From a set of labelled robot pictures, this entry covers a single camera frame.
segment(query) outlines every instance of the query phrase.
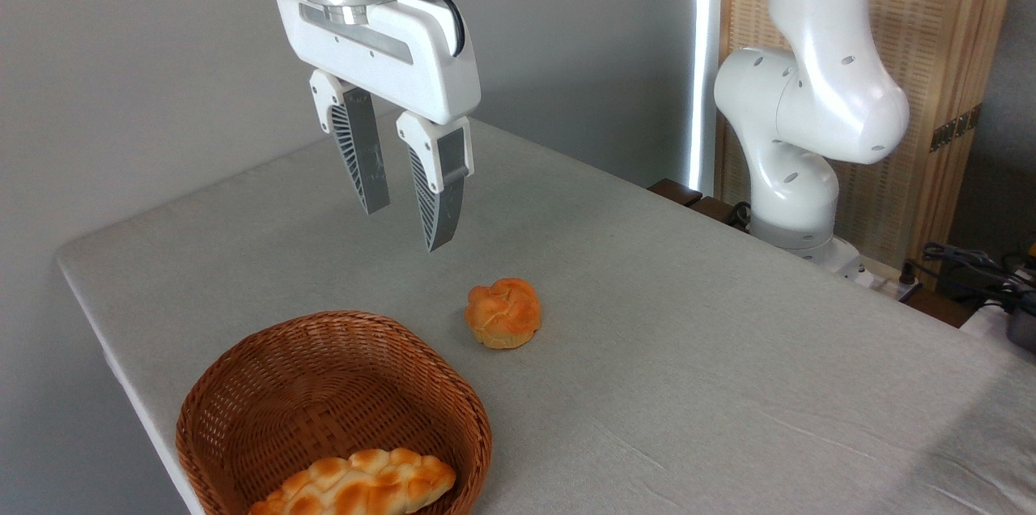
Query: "bread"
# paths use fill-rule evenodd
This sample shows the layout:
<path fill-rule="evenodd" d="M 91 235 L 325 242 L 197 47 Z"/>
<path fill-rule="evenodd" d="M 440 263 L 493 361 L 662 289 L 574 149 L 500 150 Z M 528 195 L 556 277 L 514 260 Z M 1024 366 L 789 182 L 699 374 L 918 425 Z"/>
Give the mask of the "bread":
<path fill-rule="evenodd" d="M 514 349 L 533 339 L 541 325 L 540 299 L 528 282 L 496 280 L 467 294 L 464 320 L 479 343 L 490 349 Z"/>
<path fill-rule="evenodd" d="M 249 515 L 404 515 L 437 500 L 457 475 L 434 456 L 406 449 L 324 458 L 252 505 Z"/>

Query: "gray wall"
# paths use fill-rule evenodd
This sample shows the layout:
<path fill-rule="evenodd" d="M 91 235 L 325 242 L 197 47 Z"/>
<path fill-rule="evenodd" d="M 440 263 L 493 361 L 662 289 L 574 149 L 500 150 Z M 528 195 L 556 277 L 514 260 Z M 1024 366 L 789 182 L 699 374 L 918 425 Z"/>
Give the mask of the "gray wall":
<path fill-rule="evenodd" d="M 689 0 L 455 1 L 478 117 L 681 178 Z M 307 77 L 272 0 L 0 2 L 0 512 L 183 512 L 54 252 L 319 139 Z"/>
<path fill-rule="evenodd" d="M 1011 0 L 950 241 L 999 257 L 1034 234 L 1036 0 Z"/>

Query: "wicker basket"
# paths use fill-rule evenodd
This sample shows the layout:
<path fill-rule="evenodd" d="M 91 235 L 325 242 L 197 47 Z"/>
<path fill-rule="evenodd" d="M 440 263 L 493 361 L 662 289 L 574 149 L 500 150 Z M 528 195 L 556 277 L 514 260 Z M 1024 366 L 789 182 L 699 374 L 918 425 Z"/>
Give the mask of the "wicker basket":
<path fill-rule="evenodd" d="M 267 327 L 202 375 L 176 449 L 209 514 L 241 515 L 315 460 L 404 447 L 439 457 L 457 484 L 422 515 L 468 513 L 489 468 L 486 410 L 395 320 L 329 312 Z"/>

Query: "table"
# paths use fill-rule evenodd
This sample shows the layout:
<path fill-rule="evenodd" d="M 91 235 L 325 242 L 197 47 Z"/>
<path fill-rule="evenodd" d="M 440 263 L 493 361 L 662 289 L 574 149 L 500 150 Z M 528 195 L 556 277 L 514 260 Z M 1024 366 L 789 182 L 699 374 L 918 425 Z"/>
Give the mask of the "table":
<path fill-rule="evenodd" d="M 1036 512 L 1036 368 L 648 191 L 487 124 L 455 239 L 426 254 L 405 149 L 366 217 L 333 142 L 59 253 L 171 478 L 195 380 L 241 338 L 353 309 L 400 320 L 494 433 L 476 511 Z M 521 276 L 544 327 L 462 320 Z"/>

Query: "white robotic arm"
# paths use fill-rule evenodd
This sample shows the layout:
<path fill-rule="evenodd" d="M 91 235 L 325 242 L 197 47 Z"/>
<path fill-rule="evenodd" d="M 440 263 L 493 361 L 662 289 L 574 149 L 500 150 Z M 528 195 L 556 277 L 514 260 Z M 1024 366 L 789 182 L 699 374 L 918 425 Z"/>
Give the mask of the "white robotic arm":
<path fill-rule="evenodd" d="M 481 101 L 470 39 L 451 0 L 277 0 L 292 50 L 314 65 L 320 126 L 339 143 L 367 213 L 388 205 L 371 94 L 400 106 L 429 250 L 456 230 L 473 172 L 466 114 Z"/>
<path fill-rule="evenodd" d="M 870 33 L 868 0 L 770 0 L 792 46 L 730 54 L 716 105 L 751 175 L 752 235 L 855 279 L 859 253 L 834 237 L 838 179 L 824 158 L 870 165 L 906 132 L 906 95 Z"/>

